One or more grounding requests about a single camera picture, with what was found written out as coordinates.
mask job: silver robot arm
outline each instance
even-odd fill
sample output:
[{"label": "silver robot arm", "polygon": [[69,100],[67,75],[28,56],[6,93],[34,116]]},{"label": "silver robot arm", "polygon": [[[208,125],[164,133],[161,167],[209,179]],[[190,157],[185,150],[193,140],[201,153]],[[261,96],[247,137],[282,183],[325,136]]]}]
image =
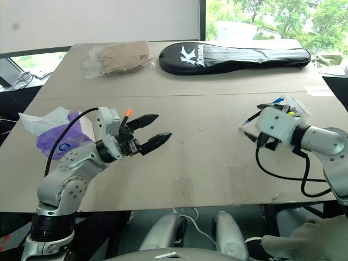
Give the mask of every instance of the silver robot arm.
[{"label": "silver robot arm", "polygon": [[274,107],[261,111],[256,127],[289,148],[312,152],[322,163],[324,176],[338,203],[348,208],[348,133],[318,128]]},{"label": "silver robot arm", "polygon": [[151,124],[158,115],[147,114],[126,123],[129,114],[120,124],[116,110],[99,107],[98,127],[102,140],[67,152],[58,166],[39,183],[39,203],[22,261],[35,260],[37,256],[54,258],[53,254],[59,255],[59,260],[69,260],[65,255],[73,240],[76,213],[91,180],[111,162],[137,153],[146,155],[171,136],[171,133],[158,134],[140,145],[133,132]]}]

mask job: black cable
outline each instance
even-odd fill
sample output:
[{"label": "black cable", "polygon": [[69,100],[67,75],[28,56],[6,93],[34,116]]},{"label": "black cable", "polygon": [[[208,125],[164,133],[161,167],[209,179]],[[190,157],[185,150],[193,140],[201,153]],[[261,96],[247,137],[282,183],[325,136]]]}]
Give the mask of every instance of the black cable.
[{"label": "black cable", "polygon": [[26,242],[27,240],[27,237],[30,235],[30,233],[32,232],[32,229],[30,228],[29,229],[29,232],[26,234],[26,236],[22,239],[22,241],[19,243],[18,247],[21,247],[24,245],[24,243]]},{"label": "black cable", "polygon": [[56,149],[56,147],[58,146],[58,143],[60,143],[60,141],[62,140],[62,138],[64,137],[64,135],[68,132],[68,130],[74,125],[75,122],[77,122],[82,116],[86,115],[87,113],[90,113],[91,111],[94,110],[98,110],[98,108],[91,108],[88,109],[86,111],[84,111],[83,113],[79,114],[75,119],[73,119],[69,125],[65,128],[65,130],[62,132],[62,134],[57,138],[57,140],[55,141],[51,152],[49,153],[48,159],[47,159],[47,163],[46,163],[46,169],[45,169],[45,175],[44,177],[46,177],[49,173],[49,167],[51,166],[51,161],[52,161],[52,157],[53,157],[53,153]]},{"label": "black cable", "polygon": [[323,192],[320,192],[320,193],[317,193],[317,194],[308,194],[306,193],[306,191],[304,190],[305,187],[306,187],[306,181],[308,181],[308,174],[309,174],[309,169],[310,169],[310,160],[309,160],[309,157],[308,155],[306,155],[304,157],[306,159],[306,170],[304,171],[304,176],[303,176],[303,180],[302,180],[302,183],[301,183],[301,192],[302,194],[304,194],[306,197],[321,197],[323,195],[326,195],[328,193],[331,192],[331,189],[327,189]]},{"label": "black cable", "polygon": [[[257,146],[256,147],[256,151],[255,151],[255,158],[256,158],[256,163],[257,165],[259,166],[259,168],[267,173],[268,175],[271,175],[273,177],[276,177],[276,178],[281,178],[281,179],[286,179],[286,180],[289,180],[289,181],[303,181],[302,178],[291,178],[291,177],[284,177],[284,176],[280,176],[280,175],[276,175],[268,170],[266,170],[260,163],[260,159],[259,159],[259,151],[260,151],[260,146]],[[325,182],[326,183],[326,180],[324,179],[316,179],[316,178],[309,178],[307,179],[306,181],[311,181],[311,182]]]}]

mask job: beige table surface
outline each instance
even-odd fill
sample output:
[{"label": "beige table surface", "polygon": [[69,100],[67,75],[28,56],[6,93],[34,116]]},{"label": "beige table surface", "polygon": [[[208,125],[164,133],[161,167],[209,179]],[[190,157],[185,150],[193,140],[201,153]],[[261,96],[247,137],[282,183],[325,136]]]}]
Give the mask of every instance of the beige table surface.
[{"label": "beige table surface", "polygon": [[[236,94],[156,97],[94,97],[35,100],[27,114],[44,115],[59,105],[85,110],[98,105],[132,118],[145,113],[160,117],[136,131],[140,142],[166,131],[170,140],[152,153],[111,164],[90,184],[81,210],[126,210],[253,203],[306,202],[300,183],[269,177],[257,166],[255,145],[238,125],[257,111],[256,104],[281,94]],[[335,97],[291,94],[314,114],[310,123],[348,130],[347,112]],[[88,115],[95,122],[96,114]],[[0,149],[0,211],[33,212],[36,187],[43,178],[47,157],[35,147],[36,138],[19,121]],[[310,176],[321,178],[322,166],[313,156]],[[260,160],[279,175],[302,177],[304,160],[280,147],[277,153],[263,149]],[[326,184],[308,184],[319,192]],[[318,200],[332,200],[332,194]]]},{"label": "beige table surface", "polygon": [[[150,43],[155,59],[158,60],[159,53],[172,43]],[[249,48],[301,47],[297,40],[253,40],[243,45],[213,43]],[[298,92],[305,91],[307,85],[326,85],[312,64],[301,70],[249,69],[205,76],[175,76],[164,72],[158,65],[156,69],[135,74],[85,79],[83,63],[89,57],[89,50],[97,45],[100,44],[74,45],[35,99]]]}]

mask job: glove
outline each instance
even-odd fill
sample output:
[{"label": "glove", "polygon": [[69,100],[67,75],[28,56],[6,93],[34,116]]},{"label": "glove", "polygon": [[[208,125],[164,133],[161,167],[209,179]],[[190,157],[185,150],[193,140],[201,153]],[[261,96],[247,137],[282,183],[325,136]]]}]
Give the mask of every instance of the glove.
[{"label": "glove", "polygon": [[323,220],[308,217],[289,238],[266,235],[262,246],[274,257],[293,261],[348,261],[348,219],[346,216]]}]

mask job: blue label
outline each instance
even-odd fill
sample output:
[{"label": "blue label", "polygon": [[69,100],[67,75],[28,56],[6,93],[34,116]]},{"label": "blue label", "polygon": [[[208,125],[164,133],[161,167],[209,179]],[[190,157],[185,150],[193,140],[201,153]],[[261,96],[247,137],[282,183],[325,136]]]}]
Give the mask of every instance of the blue label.
[{"label": "blue label", "polygon": [[70,147],[71,147],[70,144],[68,144],[68,143],[63,143],[63,144],[60,144],[60,145],[59,145],[58,149],[59,149],[60,151],[66,151],[66,150],[69,149]]}]

